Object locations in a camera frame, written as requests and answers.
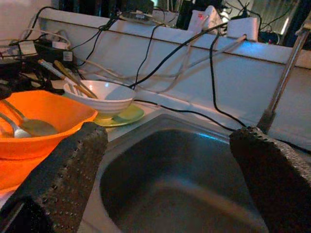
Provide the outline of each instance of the green plate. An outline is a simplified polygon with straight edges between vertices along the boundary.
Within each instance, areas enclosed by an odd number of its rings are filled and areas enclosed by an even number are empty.
[[[94,122],[100,126],[117,127],[131,124],[142,119],[144,110],[131,104],[126,110],[110,119],[105,119],[100,113],[94,119]]]

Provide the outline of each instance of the white bowl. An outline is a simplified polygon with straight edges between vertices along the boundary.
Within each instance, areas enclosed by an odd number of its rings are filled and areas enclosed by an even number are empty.
[[[98,99],[92,99],[82,94],[79,96],[77,90],[70,91],[69,85],[64,85],[64,91],[69,98],[96,109],[103,118],[111,118],[127,109],[132,103],[136,93],[131,88],[106,81],[82,80]]]

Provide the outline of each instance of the sink basin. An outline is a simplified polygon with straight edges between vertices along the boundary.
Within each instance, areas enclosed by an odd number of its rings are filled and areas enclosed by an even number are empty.
[[[95,199],[102,202],[97,206],[110,220],[105,226],[123,232],[268,232],[226,135],[161,115],[108,148],[95,184]]]

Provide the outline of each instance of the metal spoon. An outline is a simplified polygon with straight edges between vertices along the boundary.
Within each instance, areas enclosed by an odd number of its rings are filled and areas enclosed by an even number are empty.
[[[7,100],[2,100],[2,102],[5,103],[10,108],[12,108],[16,113],[20,115],[23,122],[19,127],[29,132],[32,136],[40,137],[40,136],[53,135],[53,134],[58,133],[56,128],[53,125],[43,120],[28,119],[27,117],[24,116],[23,113],[20,112],[20,110],[14,107]]]
[[[15,124],[14,121],[12,121],[10,118],[8,118],[6,115],[0,113],[0,117],[6,120],[13,128],[13,136],[15,138],[25,138],[25,137],[31,137],[31,135],[21,129],[17,124]]]

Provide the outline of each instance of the metal pole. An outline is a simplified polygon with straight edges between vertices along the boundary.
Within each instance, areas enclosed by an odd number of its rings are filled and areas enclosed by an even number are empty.
[[[302,47],[305,44],[308,35],[310,34],[310,30],[311,30],[311,12],[309,13],[307,19],[303,23],[301,29],[297,32],[299,36],[296,39],[292,53],[287,61],[282,76],[277,84],[276,90],[273,94],[270,104],[268,108],[264,111],[263,115],[261,116],[261,119],[259,120],[259,123],[257,124],[257,127],[260,128],[264,133],[268,133],[268,131],[270,130],[270,127],[276,115],[275,110],[285,90],[291,72],[295,67],[300,51],[302,50]]]

